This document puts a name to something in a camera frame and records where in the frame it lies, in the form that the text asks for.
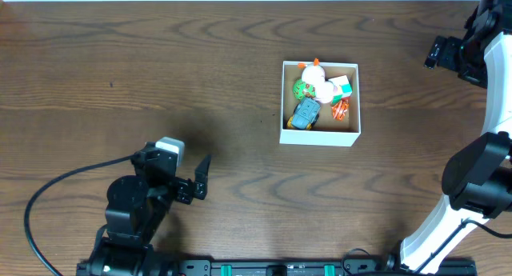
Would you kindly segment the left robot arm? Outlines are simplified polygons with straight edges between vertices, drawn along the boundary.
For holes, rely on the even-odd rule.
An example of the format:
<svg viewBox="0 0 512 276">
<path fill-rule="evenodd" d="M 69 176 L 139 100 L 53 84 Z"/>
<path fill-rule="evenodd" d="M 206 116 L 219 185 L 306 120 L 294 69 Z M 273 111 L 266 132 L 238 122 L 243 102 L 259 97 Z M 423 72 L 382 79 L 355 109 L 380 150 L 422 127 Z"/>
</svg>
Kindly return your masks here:
<svg viewBox="0 0 512 276">
<path fill-rule="evenodd" d="M 185 144 L 172 138 L 148 142 L 129 157 L 135 174 L 108 188 L 106 224 L 98 230 L 90 257 L 77 264 L 77 275 L 177 275 L 179 264 L 150 244 L 173 202 L 191 204 L 207 196 L 211 156 L 194 171 L 194 179 L 176 175 Z"/>
</svg>

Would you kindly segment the orange round toy disc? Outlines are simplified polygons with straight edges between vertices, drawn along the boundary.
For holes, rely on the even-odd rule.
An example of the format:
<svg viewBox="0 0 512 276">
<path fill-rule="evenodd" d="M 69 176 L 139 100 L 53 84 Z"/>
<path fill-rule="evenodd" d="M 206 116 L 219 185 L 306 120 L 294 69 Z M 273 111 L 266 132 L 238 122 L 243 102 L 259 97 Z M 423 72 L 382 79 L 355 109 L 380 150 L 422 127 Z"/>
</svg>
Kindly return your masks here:
<svg viewBox="0 0 512 276">
<path fill-rule="evenodd" d="M 349 109 L 350 105 L 347 100 L 342 99 L 340 102 L 331 107 L 332 118 L 337 121 L 342 121 Z"/>
</svg>

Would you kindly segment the yellow grey toy truck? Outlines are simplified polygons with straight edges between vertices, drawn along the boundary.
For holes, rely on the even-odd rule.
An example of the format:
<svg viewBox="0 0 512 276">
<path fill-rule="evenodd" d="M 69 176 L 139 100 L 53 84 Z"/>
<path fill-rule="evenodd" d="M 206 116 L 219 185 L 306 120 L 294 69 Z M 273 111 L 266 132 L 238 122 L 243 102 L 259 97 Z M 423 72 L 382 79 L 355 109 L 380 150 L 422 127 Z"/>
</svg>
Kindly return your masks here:
<svg viewBox="0 0 512 276">
<path fill-rule="evenodd" d="M 294 109 L 286 128 L 292 130 L 310 130 L 319 119 L 321 105 L 312 98 L 303 98 Z"/>
</svg>

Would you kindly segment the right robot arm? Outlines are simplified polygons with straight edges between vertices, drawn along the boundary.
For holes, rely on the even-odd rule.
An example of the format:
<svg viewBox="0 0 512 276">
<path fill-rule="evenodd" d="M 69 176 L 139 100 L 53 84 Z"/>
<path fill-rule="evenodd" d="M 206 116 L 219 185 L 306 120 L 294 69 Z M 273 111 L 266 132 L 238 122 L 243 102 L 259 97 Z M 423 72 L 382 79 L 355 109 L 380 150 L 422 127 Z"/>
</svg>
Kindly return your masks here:
<svg viewBox="0 0 512 276">
<path fill-rule="evenodd" d="M 436 37 L 424 65 L 486 89 L 482 132 L 447 162 L 442 196 L 389 258 L 393 272 L 436 274 L 472 230 L 511 210 L 511 0 L 480 0 L 465 28 L 464 38 Z"/>
</svg>

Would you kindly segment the green numbered ball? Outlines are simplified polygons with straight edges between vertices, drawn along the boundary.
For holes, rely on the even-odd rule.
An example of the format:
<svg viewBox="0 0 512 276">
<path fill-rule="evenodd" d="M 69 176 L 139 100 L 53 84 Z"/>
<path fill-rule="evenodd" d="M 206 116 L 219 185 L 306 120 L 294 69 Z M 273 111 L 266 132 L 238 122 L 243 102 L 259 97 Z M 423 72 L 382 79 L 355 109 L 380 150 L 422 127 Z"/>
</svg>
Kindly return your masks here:
<svg viewBox="0 0 512 276">
<path fill-rule="evenodd" d="M 304 82 L 301 79 L 298 79 L 293 85 L 293 95 L 299 101 L 304 98 L 315 98 L 316 97 L 316 89 L 313 85 Z"/>
</svg>

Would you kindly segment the pink white plush toy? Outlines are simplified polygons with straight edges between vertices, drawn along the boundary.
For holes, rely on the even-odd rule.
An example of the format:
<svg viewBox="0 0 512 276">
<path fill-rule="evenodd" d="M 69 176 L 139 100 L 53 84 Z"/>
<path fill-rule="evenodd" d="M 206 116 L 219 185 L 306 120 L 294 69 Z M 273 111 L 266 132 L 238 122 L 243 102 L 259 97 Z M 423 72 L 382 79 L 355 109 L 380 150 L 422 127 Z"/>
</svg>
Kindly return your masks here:
<svg viewBox="0 0 512 276">
<path fill-rule="evenodd" d="M 334 100 L 337 87 L 326 79 L 326 72 L 317 58 L 309 64 L 300 62 L 298 67 L 302 69 L 301 80 L 311 87 L 315 101 L 327 104 Z"/>
</svg>

